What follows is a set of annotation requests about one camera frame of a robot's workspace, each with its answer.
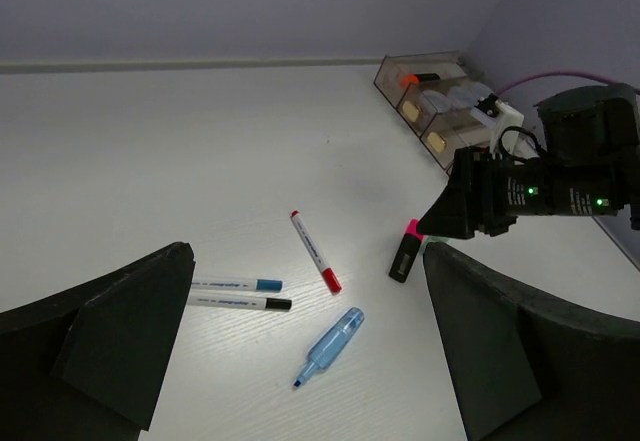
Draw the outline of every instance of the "black cable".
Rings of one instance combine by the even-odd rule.
[[[538,156],[540,156],[540,158],[542,158],[543,160],[548,160],[548,153],[540,145],[540,142],[538,141],[538,138],[536,138],[535,134],[519,126],[509,126],[500,134],[500,138],[498,138],[498,150],[500,151],[500,154],[502,154],[502,156],[513,159],[514,161],[519,161],[522,164],[526,164],[528,161],[525,158],[521,158],[520,156],[511,154],[509,151],[507,151],[507,148],[504,147],[504,144],[502,143],[502,137],[509,131],[515,131],[516,133],[520,133],[520,134],[524,134],[525,136],[528,136],[533,141],[533,145],[536,150],[536,153],[538,153]]]

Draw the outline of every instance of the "wall baseboard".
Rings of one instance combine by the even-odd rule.
[[[290,66],[338,66],[379,64],[377,58],[290,59],[176,59],[120,61],[23,61],[0,60],[0,74],[95,73],[111,71],[169,71],[184,69],[270,68]]]

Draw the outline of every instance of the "red marker cap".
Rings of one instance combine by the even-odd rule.
[[[329,291],[331,291],[333,294],[337,294],[340,291],[342,291],[342,286],[340,286],[340,283],[338,282],[338,278],[333,272],[333,269],[331,268],[325,269],[322,272],[322,279],[324,279],[324,282],[327,283],[327,286],[329,287]]]

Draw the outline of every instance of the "whiteboard marker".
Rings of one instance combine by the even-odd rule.
[[[325,257],[322,255],[322,252],[320,251],[320,249],[318,249],[318,245],[311,240],[309,231],[307,231],[307,228],[302,222],[299,211],[294,211],[293,213],[291,213],[291,222],[295,226],[296,231],[298,231],[300,239],[302,239],[302,242],[307,248],[307,251],[309,251],[311,259],[313,259],[313,262],[316,263],[316,267],[318,268],[318,271],[320,271],[324,282],[327,283],[329,291],[334,294],[339,293],[342,290],[342,286],[340,286],[338,278],[336,278],[333,269],[331,269],[329,263],[327,263]]]
[[[211,306],[214,308],[289,311],[292,302],[290,299],[232,296],[224,293],[193,290],[189,291],[187,304],[190,306]]]
[[[282,281],[276,279],[237,278],[232,276],[197,275],[191,280],[191,289],[220,289],[224,291],[270,291],[282,290]]]

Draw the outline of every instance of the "purple wall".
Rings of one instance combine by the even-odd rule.
[[[0,62],[466,49],[499,0],[0,0]]]
[[[640,86],[640,0],[502,0],[472,44],[471,55],[496,85],[567,68]],[[510,99],[531,122],[537,119],[534,103],[583,84],[588,83],[533,81],[515,88]],[[603,218],[603,224],[640,265],[640,233],[629,228],[628,212]]]

